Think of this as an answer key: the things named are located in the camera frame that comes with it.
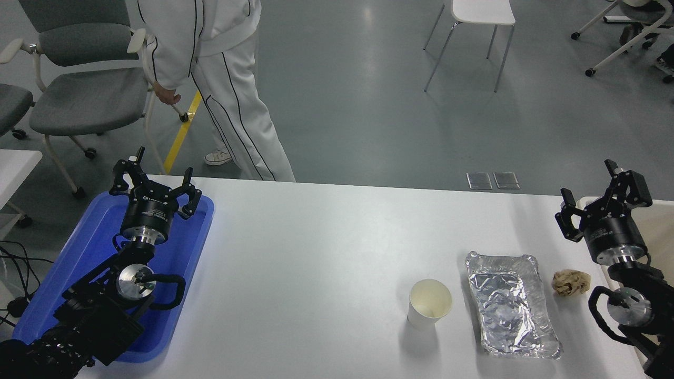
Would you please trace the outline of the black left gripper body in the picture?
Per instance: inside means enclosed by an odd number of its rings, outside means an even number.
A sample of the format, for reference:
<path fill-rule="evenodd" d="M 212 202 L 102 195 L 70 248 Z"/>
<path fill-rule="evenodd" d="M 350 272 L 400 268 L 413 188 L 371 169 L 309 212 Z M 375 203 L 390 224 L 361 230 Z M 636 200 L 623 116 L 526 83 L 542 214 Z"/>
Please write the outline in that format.
<path fill-rule="evenodd" d="M 136 228 L 149 228 L 168 235 L 175 216 L 175 201 L 160 202 L 147 196 L 131 196 L 120 232 L 128 235 Z"/>

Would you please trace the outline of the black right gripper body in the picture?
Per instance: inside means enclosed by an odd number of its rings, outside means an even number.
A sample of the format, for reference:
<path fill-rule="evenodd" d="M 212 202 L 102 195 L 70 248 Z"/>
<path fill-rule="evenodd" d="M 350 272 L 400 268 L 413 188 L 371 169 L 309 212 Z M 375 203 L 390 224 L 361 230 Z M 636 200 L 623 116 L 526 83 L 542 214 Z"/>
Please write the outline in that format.
<path fill-rule="evenodd" d="M 594 262 L 633 262 L 648 254 L 631 216 L 585 216 L 584 240 Z"/>

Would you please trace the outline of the person's left hand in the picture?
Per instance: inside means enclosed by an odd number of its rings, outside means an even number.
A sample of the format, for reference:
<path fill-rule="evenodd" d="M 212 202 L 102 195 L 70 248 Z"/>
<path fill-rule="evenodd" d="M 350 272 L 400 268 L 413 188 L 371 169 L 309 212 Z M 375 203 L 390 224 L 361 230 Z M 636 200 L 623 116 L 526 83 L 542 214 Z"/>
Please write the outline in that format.
<path fill-rule="evenodd" d="M 154 83 L 153 92 L 156 98 L 166 105 L 176 105 L 181 100 L 181 95 L 176 93 L 176 89 L 167 89 L 159 83 Z"/>

